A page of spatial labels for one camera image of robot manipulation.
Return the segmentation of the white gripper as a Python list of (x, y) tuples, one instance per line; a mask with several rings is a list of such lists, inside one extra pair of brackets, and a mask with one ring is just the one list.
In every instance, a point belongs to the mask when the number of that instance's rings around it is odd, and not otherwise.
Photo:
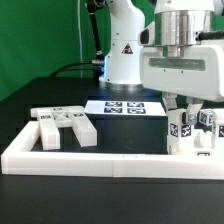
[(224, 40), (206, 39), (209, 22), (152, 23), (138, 37), (142, 85), (162, 93), (167, 111), (186, 96), (186, 123), (195, 125), (203, 100), (224, 101)]

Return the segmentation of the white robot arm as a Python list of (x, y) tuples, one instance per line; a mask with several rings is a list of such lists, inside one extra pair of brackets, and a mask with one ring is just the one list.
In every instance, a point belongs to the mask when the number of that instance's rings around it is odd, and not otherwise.
[(224, 30), (214, 17), (224, 15), (224, 0), (148, 0), (154, 20), (131, 0), (87, 0), (102, 87), (144, 87), (162, 93), (168, 111), (178, 95), (187, 98), (186, 124), (197, 122), (203, 102), (224, 101)]

